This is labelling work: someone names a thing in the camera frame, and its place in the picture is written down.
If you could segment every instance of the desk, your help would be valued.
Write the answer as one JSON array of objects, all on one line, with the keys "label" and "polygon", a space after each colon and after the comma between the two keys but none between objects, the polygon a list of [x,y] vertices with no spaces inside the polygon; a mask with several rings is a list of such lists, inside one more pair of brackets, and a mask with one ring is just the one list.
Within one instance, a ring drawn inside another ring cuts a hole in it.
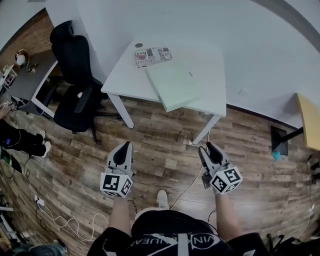
[{"label": "desk", "polygon": [[271,150],[279,151],[281,155],[288,155],[288,140],[304,134],[305,146],[320,151],[320,114],[319,108],[306,97],[296,94],[302,117],[303,126],[287,134],[283,129],[271,126]]},{"label": "desk", "polygon": [[39,115],[41,113],[35,107],[37,106],[52,118],[54,117],[55,114],[37,99],[37,93],[57,63],[58,61],[51,50],[31,56],[29,65],[38,64],[35,72],[29,73],[24,66],[8,91],[11,96],[28,101],[19,109]]},{"label": "desk", "polygon": [[[136,48],[137,43],[143,46]],[[127,96],[142,100],[160,102],[144,68],[137,68],[134,52],[151,47],[168,47],[172,60],[183,62],[184,66],[197,79],[202,97],[186,106],[188,109],[213,114],[202,131],[192,141],[197,144],[220,117],[226,116],[226,81],[222,52],[214,45],[190,40],[172,39],[171,37],[154,37],[134,40],[125,50],[101,91],[107,93],[123,121],[129,128],[134,127],[122,100]]]}]

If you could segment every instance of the shoe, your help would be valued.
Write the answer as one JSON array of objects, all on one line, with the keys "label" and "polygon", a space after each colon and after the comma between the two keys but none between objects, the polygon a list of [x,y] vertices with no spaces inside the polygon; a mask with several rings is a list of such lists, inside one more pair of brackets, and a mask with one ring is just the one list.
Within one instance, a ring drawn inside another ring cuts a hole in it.
[{"label": "shoe", "polygon": [[43,142],[42,142],[42,145],[45,144],[45,138],[46,138],[46,132],[44,130],[40,130],[39,134],[42,136],[43,138]]},{"label": "shoe", "polygon": [[167,192],[164,191],[163,189],[158,192],[158,195],[156,197],[156,201],[159,204],[159,208],[162,208],[164,210],[169,210],[170,209],[169,204],[168,204]]},{"label": "shoe", "polygon": [[49,141],[46,141],[46,142],[44,143],[44,146],[45,146],[45,152],[44,152],[44,155],[41,156],[42,158],[47,157],[47,154],[48,154],[48,152],[49,152],[50,149],[51,149],[51,143],[50,143]]}]

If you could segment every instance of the blue object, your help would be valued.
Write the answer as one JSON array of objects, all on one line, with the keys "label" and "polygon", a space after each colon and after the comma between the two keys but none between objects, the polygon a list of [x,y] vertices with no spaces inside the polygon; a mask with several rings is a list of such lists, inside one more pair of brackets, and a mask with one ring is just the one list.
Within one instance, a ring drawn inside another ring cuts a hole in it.
[{"label": "blue object", "polygon": [[271,155],[273,155],[275,161],[278,161],[280,159],[280,152],[279,151],[273,151],[271,153]]}]

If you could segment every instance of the white cube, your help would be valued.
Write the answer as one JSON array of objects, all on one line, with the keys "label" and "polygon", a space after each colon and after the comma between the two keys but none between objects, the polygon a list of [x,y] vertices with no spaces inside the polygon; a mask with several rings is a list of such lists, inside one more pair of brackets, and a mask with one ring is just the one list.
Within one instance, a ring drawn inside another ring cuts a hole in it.
[{"label": "white cube", "polygon": [[110,197],[125,198],[132,185],[128,175],[101,173],[100,190]]},{"label": "white cube", "polygon": [[219,194],[233,191],[243,181],[237,167],[217,171],[210,184]]}]

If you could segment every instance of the green folder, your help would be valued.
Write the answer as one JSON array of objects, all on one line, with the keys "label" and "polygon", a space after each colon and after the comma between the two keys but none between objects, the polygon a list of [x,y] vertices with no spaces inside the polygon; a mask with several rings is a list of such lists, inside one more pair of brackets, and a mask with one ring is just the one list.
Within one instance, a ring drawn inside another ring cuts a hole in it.
[{"label": "green folder", "polygon": [[166,112],[185,107],[201,96],[192,72],[175,60],[148,66],[146,73]]}]

